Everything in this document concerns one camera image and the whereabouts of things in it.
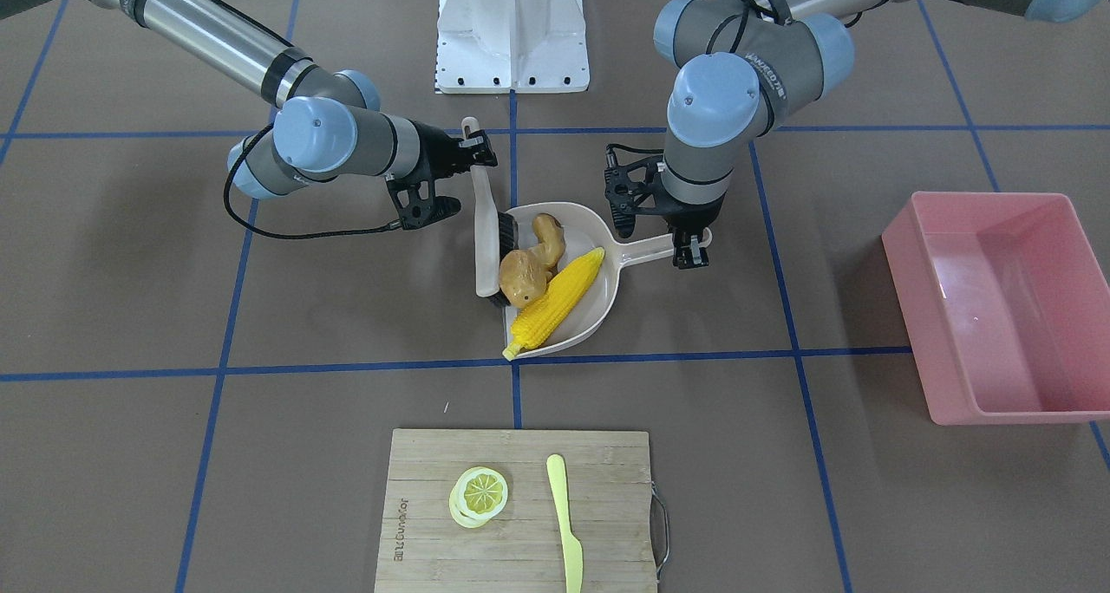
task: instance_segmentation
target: lemon slice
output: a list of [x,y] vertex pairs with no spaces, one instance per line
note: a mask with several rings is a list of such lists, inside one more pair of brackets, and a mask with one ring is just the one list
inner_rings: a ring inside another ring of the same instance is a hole
[[464,527],[483,525],[501,513],[507,502],[505,476],[490,468],[463,472],[447,499],[452,519]]

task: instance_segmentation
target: yellow knife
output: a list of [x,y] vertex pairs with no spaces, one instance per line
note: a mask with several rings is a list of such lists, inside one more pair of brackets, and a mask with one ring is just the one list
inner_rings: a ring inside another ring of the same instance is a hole
[[566,495],[566,462],[563,456],[552,454],[547,458],[547,482],[552,485],[555,514],[558,516],[566,593],[582,593],[582,543],[571,533],[571,503]]

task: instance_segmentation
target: corn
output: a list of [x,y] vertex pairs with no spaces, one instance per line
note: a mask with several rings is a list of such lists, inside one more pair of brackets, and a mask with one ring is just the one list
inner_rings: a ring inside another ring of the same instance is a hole
[[522,350],[539,348],[547,341],[586,294],[604,259],[605,249],[601,247],[575,259],[552,279],[542,296],[516,313],[516,320],[508,328],[512,340],[502,352],[505,359],[513,361]]

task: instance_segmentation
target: white plastic base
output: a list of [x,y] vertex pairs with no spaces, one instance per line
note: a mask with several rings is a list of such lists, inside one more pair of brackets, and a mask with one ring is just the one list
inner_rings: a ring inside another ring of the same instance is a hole
[[582,10],[582,0],[440,0],[436,90],[586,90],[589,60]]

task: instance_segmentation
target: wooden cutting board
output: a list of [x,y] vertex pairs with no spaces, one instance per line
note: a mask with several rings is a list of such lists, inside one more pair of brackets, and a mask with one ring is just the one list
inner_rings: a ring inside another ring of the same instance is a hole
[[[406,429],[393,432],[374,591],[564,593],[546,468],[556,453],[566,459],[583,593],[657,593],[647,433]],[[451,519],[447,495],[475,465],[505,476],[508,503],[467,530]]]

